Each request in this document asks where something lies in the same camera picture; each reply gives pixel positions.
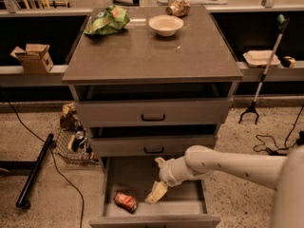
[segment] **floor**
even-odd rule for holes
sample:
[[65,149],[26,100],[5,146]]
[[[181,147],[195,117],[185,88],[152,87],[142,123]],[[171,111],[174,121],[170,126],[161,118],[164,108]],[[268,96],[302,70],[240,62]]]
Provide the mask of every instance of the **floor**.
[[[100,0],[69,0],[71,5],[100,5]],[[239,0],[228,0],[237,3]],[[260,98],[257,111],[258,124],[251,115],[238,123],[240,114],[252,98],[236,98],[225,124],[219,130],[215,149],[221,152],[256,153],[253,147],[260,144],[256,135],[272,135],[277,145],[283,146],[285,138],[294,126],[304,99],[301,97]],[[53,133],[55,140],[60,131],[63,102],[13,104],[21,121],[40,138]],[[2,161],[35,161],[43,143],[21,125],[17,115],[7,103],[0,104],[0,157]],[[298,119],[288,145],[298,138],[304,118]],[[272,148],[271,140],[265,140]],[[104,174],[100,166],[68,164],[53,149],[56,165],[83,194],[85,210],[83,227],[100,215],[100,190]],[[82,214],[82,199],[79,193],[55,169],[50,152],[47,153],[40,174],[30,194],[30,208],[15,207],[26,176],[8,176],[2,170],[0,177],[0,227],[79,227]],[[210,214],[220,216],[218,228],[269,227],[275,192],[257,184],[241,180],[225,173],[217,173],[205,180],[205,196]]]

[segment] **black cable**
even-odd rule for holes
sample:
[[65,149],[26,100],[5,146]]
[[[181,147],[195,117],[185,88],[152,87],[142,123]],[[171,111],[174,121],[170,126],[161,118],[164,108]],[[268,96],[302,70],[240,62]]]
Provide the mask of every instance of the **black cable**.
[[[7,96],[7,94],[6,94],[6,92],[5,92],[5,90],[0,86],[0,88],[1,88],[1,90],[2,90],[2,92],[3,92],[3,94],[4,94],[4,97],[6,98],[5,99],[5,101],[9,104],[9,106],[11,107],[11,109],[13,110],[13,112],[15,113],[15,115],[17,116],[17,119],[18,119],[18,121],[19,121],[19,123],[26,129],[26,130],[28,130],[33,136],[35,136],[37,139],[39,139],[39,140],[41,140],[43,143],[45,142],[42,138],[40,138],[37,134],[35,134],[29,127],[27,127],[23,122],[22,122],[22,120],[20,119],[20,117],[19,117],[19,114],[18,114],[18,112],[16,111],[16,109],[15,109],[15,107],[10,103],[10,101],[9,101],[9,98],[8,98],[8,96]],[[81,216],[80,216],[80,228],[82,228],[83,227],[83,218],[84,218],[84,210],[85,210],[85,199],[84,199],[84,196],[83,196],[83,194],[82,194],[82,192],[64,175],[64,174],[62,174],[60,171],[59,171],[59,169],[58,169],[58,167],[57,167],[57,162],[56,162],[56,160],[55,160],[55,157],[54,157],[54,154],[53,154],[53,152],[52,152],[52,150],[49,148],[49,151],[50,151],[50,154],[51,154],[51,157],[53,158],[53,161],[54,161],[54,166],[55,166],[55,169],[56,169],[56,171],[57,171],[57,173],[59,174],[59,175],[61,175],[78,193],[79,193],[79,195],[80,195],[80,197],[81,197],[81,199],[82,199],[82,212],[81,212]]]
[[292,134],[293,131],[295,130],[297,121],[298,121],[298,119],[299,119],[299,117],[300,117],[300,115],[301,115],[301,113],[302,113],[302,111],[303,111],[303,108],[304,108],[304,105],[301,107],[299,113],[298,113],[297,116],[296,116],[296,119],[295,119],[295,121],[294,121],[294,126],[293,126],[293,128],[291,129],[291,131],[288,133],[287,137],[285,138],[284,148],[280,148],[280,147],[277,146],[276,140],[275,140],[275,138],[274,138],[273,136],[271,136],[271,135],[259,135],[259,134],[257,134],[257,135],[256,135],[256,138],[257,138],[258,140],[260,140],[260,141],[262,142],[262,144],[257,144],[257,145],[255,145],[254,148],[253,148],[254,151],[256,151],[256,152],[267,152],[267,153],[270,154],[270,155],[281,155],[281,154],[279,154],[276,150],[272,150],[272,149],[269,148],[269,147],[265,147],[265,148],[262,148],[262,149],[257,149],[257,148],[260,147],[260,146],[265,146],[265,145],[266,145],[266,142],[263,141],[261,138],[271,138],[271,139],[273,140],[273,142],[274,142],[275,147],[276,147],[277,150],[289,150],[290,148],[294,148],[295,145],[296,145],[296,142],[294,142],[294,144],[293,144],[292,146],[287,146],[287,141],[289,140],[291,134]]

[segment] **countertop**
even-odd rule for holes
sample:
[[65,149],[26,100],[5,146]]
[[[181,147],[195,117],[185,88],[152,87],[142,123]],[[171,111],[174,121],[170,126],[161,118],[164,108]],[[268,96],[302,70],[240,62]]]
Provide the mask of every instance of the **countertop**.
[[119,33],[82,35],[63,77],[66,84],[141,84],[240,81],[242,74],[205,7],[193,7],[182,29],[160,37],[149,18],[165,7],[126,8]]

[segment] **wire basket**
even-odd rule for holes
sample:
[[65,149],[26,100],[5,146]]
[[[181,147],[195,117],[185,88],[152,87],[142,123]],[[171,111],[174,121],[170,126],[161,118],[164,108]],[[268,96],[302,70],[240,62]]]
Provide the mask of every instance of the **wire basket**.
[[68,164],[97,165],[98,162],[92,160],[90,155],[83,148],[78,148],[76,152],[68,150],[68,143],[74,134],[72,130],[61,129],[56,140],[56,154],[58,154]]

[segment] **grabber tool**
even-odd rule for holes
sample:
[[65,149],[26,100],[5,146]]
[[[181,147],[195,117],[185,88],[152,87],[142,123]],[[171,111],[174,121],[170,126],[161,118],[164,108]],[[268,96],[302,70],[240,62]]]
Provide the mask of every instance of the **grabber tool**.
[[283,35],[285,33],[286,28],[288,27],[288,24],[290,22],[290,18],[285,19],[282,14],[279,14],[278,17],[277,17],[277,21],[278,21],[279,26],[280,26],[280,33],[277,36],[277,39],[275,41],[275,46],[274,46],[274,48],[272,50],[272,53],[271,53],[271,55],[270,55],[270,57],[268,59],[267,65],[266,65],[266,67],[265,67],[262,75],[259,78],[259,82],[258,82],[255,98],[252,101],[251,105],[247,108],[247,110],[245,110],[240,115],[240,119],[238,121],[239,124],[241,123],[243,116],[245,114],[247,114],[247,113],[254,113],[254,114],[256,114],[256,124],[257,124],[258,117],[259,117],[258,113],[257,113],[257,110],[256,110],[256,103],[257,103],[258,94],[259,94],[259,91],[261,90],[261,88],[263,86],[264,80],[265,80],[265,78],[267,76],[267,72],[268,72],[269,66],[270,66],[271,62],[273,61],[274,56],[276,54],[276,50],[277,50],[277,48],[278,48],[278,46],[279,46],[279,44],[281,42],[281,39],[282,39],[282,37],[283,37]]

